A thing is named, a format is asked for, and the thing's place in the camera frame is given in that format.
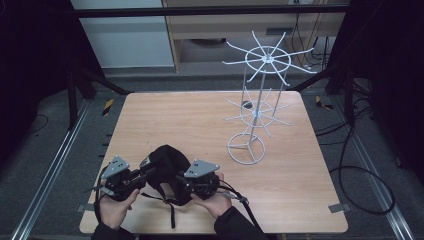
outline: black strap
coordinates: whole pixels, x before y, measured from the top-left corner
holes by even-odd
[[[243,204],[244,208],[245,208],[245,209],[246,209],[246,211],[247,211],[247,214],[249,215],[250,219],[252,220],[253,225],[255,225],[255,227],[256,227],[257,229],[259,229],[259,231],[261,231],[261,232],[263,233],[262,228],[259,226],[259,223],[256,221],[256,218],[255,218],[255,216],[253,215],[252,210],[250,209],[249,201],[247,200],[247,198],[246,198],[246,197],[244,197],[244,196],[242,196],[239,192],[237,192],[237,191],[236,191],[233,187],[231,187],[228,183],[225,183],[225,184],[227,184],[229,187],[222,186],[222,185],[219,185],[218,187],[219,187],[219,188],[222,188],[222,189],[225,189],[225,190],[228,190],[228,191],[231,191],[231,192],[233,192],[234,194],[236,194],[236,196],[237,196],[237,198],[236,198],[236,199],[237,199],[237,200],[239,200],[239,201],[240,201],[240,203],[242,203],[242,204]]]
[[[94,196],[94,213],[96,214],[96,219],[97,222],[100,223],[102,221],[102,216],[100,215],[100,200],[102,199],[102,197],[100,197],[100,188],[98,186],[100,186],[100,182],[101,182],[101,178],[100,176],[103,175],[103,173],[105,172],[107,166],[104,167],[102,169],[102,171],[100,172],[99,178],[97,179],[97,187],[95,188],[95,196]]]
[[[162,198],[150,196],[149,194],[147,194],[145,192],[141,193],[141,195],[142,196],[145,196],[145,197],[148,197],[148,198],[153,198],[153,199],[161,200],[162,202],[164,202],[164,203],[168,204],[169,206],[171,206],[171,227],[172,227],[172,229],[174,229],[175,228],[175,209],[174,209],[174,206],[170,202],[173,199],[169,199],[169,200],[166,199],[165,192],[163,191],[163,189],[161,187],[160,187],[160,190],[159,190],[159,188],[157,188],[156,190],[158,190],[158,192],[160,193],[160,195],[162,195]]]

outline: black sleeve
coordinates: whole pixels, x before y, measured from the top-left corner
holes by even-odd
[[[234,206],[228,209],[215,222],[215,232],[222,240],[268,240]]]
[[[120,228],[118,231],[100,222],[91,235],[91,240],[134,240],[135,236],[127,230]]]

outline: black cable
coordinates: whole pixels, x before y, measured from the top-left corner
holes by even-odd
[[[297,35],[298,35],[298,37],[299,37],[299,42],[300,42],[300,44],[302,45],[302,51],[305,51],[305,47],[304,47],[304,45],[303,45],[303,42],[302,42],[302,38],[300,37],[300,31],[299,31],[299,13],[296,13],[296,23],[295,23],[295,25],[294,25],[294,28],[293,28],[293,33],[292,33],[292,36],[291,36],[291,45],[292,45],[292,48],[293,48],[293,50],[294,49],[296,49],[295,47],[294,47],[294,34],[296,33],[296,31],[297,31]],[[301,61],[300,61],[300,58],[299,58],[299,54],[296,54],[296,58],[297,58],[297,60],[299,61],[299,64],[301,63]],[[309,59],[308,59],[308,57],[306,56],[306,54],[305,54],[305,60],[309,63],[309,64],[313,64],[313,63],[311,63],[310,61],[309,61]]]
[[[371,108],[370,107],[366,107],[364,109],[362,109],[355,117],[356,120],[358,119],[362,119],[365,115],[371,113]]]
[[[336,123],[336,124],[330,125],[330,126],[328,126],[328,127],[325,127],[325,128],[321,128],[321,129],[315,130],[314,132],[320,132],[320,131],[323,131],[323,130],[329,129],[329,128],[331,128],[331,127],[338,126],[338,125],[340,125],[340,124],[346,125],[346,124],[347,124],[347,122]]]
[[[340,142],[334,142],[334,143],[320,143],[320,146],[328,146],[328,145],[337,145],[337,144],[342,144],[345,141],[340,141]]]
[[[30,131],[27,134],[36,133],[36,132],[40,131],[41,129],[43,129],[45,126],[47,126],[47,123],[49,122],[49,118],[46,115],[44,115],[44,114],[37,114],[37,117],[44,117],[46,119],[46,122],[43,124],[43,126],[37,128],[37,129],[35,129],[33,131]]]
[[[369,98],[367,98],[367,97],[365,97],[365,98],[359,98],[355,102],[353,102],[353,106],[355,106],[358,102],[361,102],[361,101],[367,101],[367,102],[369,102]]]
[[[345,126],[346,124],[348,124],[348,123],[347,123],[347,122],[345,122],[345,123],[343,123],[343,124],[341,124],[341,125],[338,125],[336,128],[333,128],[333,129],[331,129],[331,130],[329,130],[329,131],[327,131],[327,132],[323,132],[323,133],[315,134],[315,136],[320,137],[320,136],[324,136],[324,135],[327,135],[327,134],[333,133],[333,132],[335,132],[335,131],[339,130],[340,128],[342,128],[343,126]]]
[[[314,49],[312,49],[312,50],[311,50],[311,57],[312,57],[312,58],[314,58],[314,59],[316,59],[316,60],[321,60],[321,59],[317,59],[317,58],[315,58],[315,55],[321,55],[321,54],[316,54],[316,53],[314,53],[315,46],[317,45],[317,42],[318,42],[318,37],[315,37],[314,44],[312,44],[312,47],[313,47]]]
[[[354,131],[354,129],[355,128],[353,128],[353,127],[351,127],[350,128],[350,130],[349,130],[349,133],[348,133],[348,135],[347,135],[347,137],[346,137],[346,140],[345,140],[345,143],[343,144],[343,148],[342,148],[342,153],[341,153],[341,156],[340,156],[340,160],[339,160],[339,166],[337,167],[337,168],[335,168],[335,169],[332,169],[332,170],[330,170],[329,172],[330,173],[332,173],[332,172],[334,172],[334,171],[336,171],[336,170],[338,170],[338,179],[339,179],[339,184],[340,184],[340,189],[341,189],[341,191],[343,192],[343,195],[346,197],[346,199],[352,204],[352,205],[354,205],[355,207],[357,207],[358,209],[360,209],[360,210],[362,210],[362,211],[364,211],[364,212],[367,212],[367,213],[370,213],[370,214],[374,214],[374,215],[385,215],[385,214],[387,214],[387,213],[389,213],[390,211],[392,211],[393,210],[393,208],[395,207],[395,204],[396,204],[396,200],[395,200],[395,196],[394,196],[394,194],[393,194],[393,191],[392,191],[392,189],[383,181],[383,179],[381,179],[379,176],[377,176],[375,173],[373,173],[373,172],[371,172],[371,171],[369,171],[369,170],[367,170],[367,169],[364,169],[364,168],[361,168],[361,167],[357,167],[357,166],[343,166],[343,158],[344,158],[344,154],[345,154],[345,152],[346,152],[346,146],[347,146],[347,143],[349,142],[349,139],[352,137],[352,135],[353,135],[353,131]],[[365,208],[365,207],[362,207],[362,206],[360,206],[358,203],[356,203],[355,201],[353,201],[351,198],[350,198],[350,196],[347,194],[347,192],[346,192],[346,190],[345,190],[345,188],[344,188],[344,185],[343,185],[343,181],[342,181],[342,169],[357,169],[357,170],[361,170],[361,171],[365,171],[365,172],[367,172],[367,173],[369,173],[369,174],[371,174],[373,177],[375,177],[375,178],[377,178],[385,187],[386,187],[386,189],[389,191],[389,193],[390,193],[390,198],[391,198],[391,201],[392,201],[392,203],[390,204],[390,206],[389,206],[389,208],[387,208],[386,210],[384,210],[384,211],[374,211],[374,210],[369,210],[369,209],[367,209],[367,208]]]
[[[329,39],[328,37],[325,37],[325,45],[324,45],[324,53],[322,55],[322,61],[321,61],[321,69],[324,69],[327,67],[327,48]]]
[[[101,182],[102,182],[102,179],[101,179],[101,176],[103,175],[103,173],[106,171],[106,168],[107,168],[107,166],[106,167],[104,167],[103,169],[102,169],[102,171],[100,171],[100,174],[99,174],[99,178],[97,179],[97,186],[96,186],[96,194],[94,195],[94,201],[95,202],[99,202],[102,198],[103,198],[103,196],[104,195],[106,195],[106,194],[104,194],[103,196],[101,196],[100,197],[100,199],[99,199],[99,195],[100,195],[100,188],[99,188],[99,186],[101,185]]]

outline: metal rail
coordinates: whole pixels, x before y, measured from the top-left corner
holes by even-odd
[[[331,99],[340,117],[343,120],[346,120],[342,111],[343,104],[340,102],[341,100],[337,99],[336,97],[331,97]],[[375,167],[372,159],[368,155],[365,146],[362,144],[361,138],[355,132],[352,135],[352,143],[353,143],[353,146],[355,147],[356,153],[358,154],[358,160],[361,166],[375,173],[377,176],[380,176],[380,174],[378,174],[378,170]],[[368,180],[371,184],[371,187],[374,190],[375,196],[377,197],[382,209],[388,209],[391,203],[391,198],[387,188],[381,182],[377,181],[376,178],[374,177],[369,177]],[[405,218],[403,217],[397,205],[395,205],[392,211],[386,214],[386,217],[387,217],[387,220],[389,221],[389,224],[391,225],[393,229],[393,232],[395,233],[396,237],[399,240],[415,239],[414,235],[411,232],[411,229],[408,226],[408,223],[406,222]]]
[[[164,7],[122,9],[78,9],[50,10],[53,16],[77,18],[153,17],[189,15],[240,15],[281,13],[340,13],[352,10],[350,4],[315,5],[254,5],[254,6],[209,6],[209,7]]]
[[[80,118],[75,124],[75,127],[72,130],[69,130],[65,136],[65,139],[62,142],[52,164],[50,165],[49,170],[46,173],[40,187],[37,190],[34,198],[31,201],[27,211],[19,222],[18,226],[12,233],[12,240],[25,240],[28,238],[32,227],[34,226],[35,221],[37,220],[38,215],[41,212],[41,209],[44,206],[44,203],[47,200],[47,197],[52,189],[57,176],[59,175],[60,169],[62,168],[63,163],[71,149],[72,144],[74,143],[76,136],[78,135],[81,125],[86,117],[87,110],[90,106],[89,100],[84,100],[82,102],[80,110]]]

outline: white cabinet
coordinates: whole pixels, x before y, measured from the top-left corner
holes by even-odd
[[[75,9],[162,7],[161,0],[72,0]],[[174,67],[165,18],[81,18],[103,69]]]

